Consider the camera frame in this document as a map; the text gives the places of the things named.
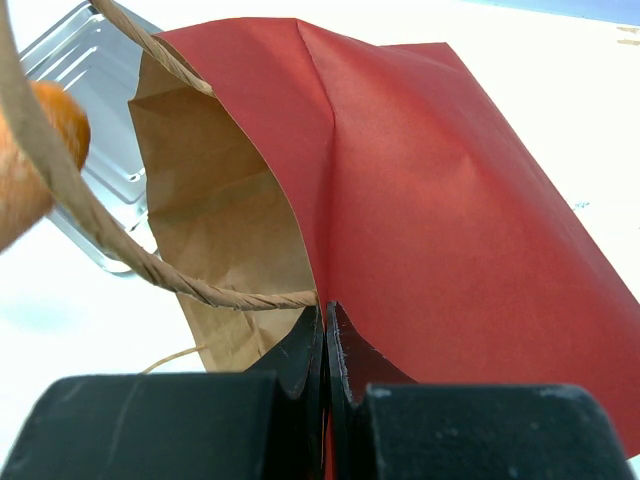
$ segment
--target blue edge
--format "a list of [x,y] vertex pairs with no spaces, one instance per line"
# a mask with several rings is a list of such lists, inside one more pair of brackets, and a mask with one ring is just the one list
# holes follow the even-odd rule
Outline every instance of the blue edge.
[[496,7],[640,26],[640,0],[463,0]]

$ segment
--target red paper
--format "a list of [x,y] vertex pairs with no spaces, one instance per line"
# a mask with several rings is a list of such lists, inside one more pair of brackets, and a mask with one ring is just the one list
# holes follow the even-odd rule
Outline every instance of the red paper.
[[579,384],[640,453],[640,307],[447,45],[293,19],[163,37],[282,185],[323,304],[421,382]]

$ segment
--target white surface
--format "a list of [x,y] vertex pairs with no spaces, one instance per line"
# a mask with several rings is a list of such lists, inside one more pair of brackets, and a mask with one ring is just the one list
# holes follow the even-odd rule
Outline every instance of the white surface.
[[[9,0],[18,48],[78,3]],[[610,24],[442,2],[418,2],[420,13],[406,1],[386,8],[354,0],[121,3],[165,30],[225,17],[295,16],[378,44],[448,41],[567,201],[590,202],[579,216],[640,294],[640,48],[616,43],[631,34]],[[363,9],[368,13],[356,13]],[[55,379],[136,372],[193,345],[173,295],[102,272],[48,221],[0,256],[0,272],[0,459]],[[169,369],[201,366],[192,355]]]

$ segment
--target orange fruit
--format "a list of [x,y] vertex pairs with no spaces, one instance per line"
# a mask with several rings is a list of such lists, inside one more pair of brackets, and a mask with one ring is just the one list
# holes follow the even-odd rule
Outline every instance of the orange fruit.
[[[32,81],[31,88],[78,170],[82,169],[91,140],[86,113],[55,83]],[[48,214],[53,205],[51,192],[13,141],[0,109],[0,251]]]

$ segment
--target black plastic part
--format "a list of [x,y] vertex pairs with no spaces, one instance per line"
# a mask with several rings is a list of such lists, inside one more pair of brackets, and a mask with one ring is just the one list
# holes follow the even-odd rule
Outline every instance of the black plastic part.
[[37,402],[1,478],[321,478],[322,344],[309,308],[247,372],[60,380]]
[[403,382],[340,305],[327,321],[336,480],[633,480],[584,390]]

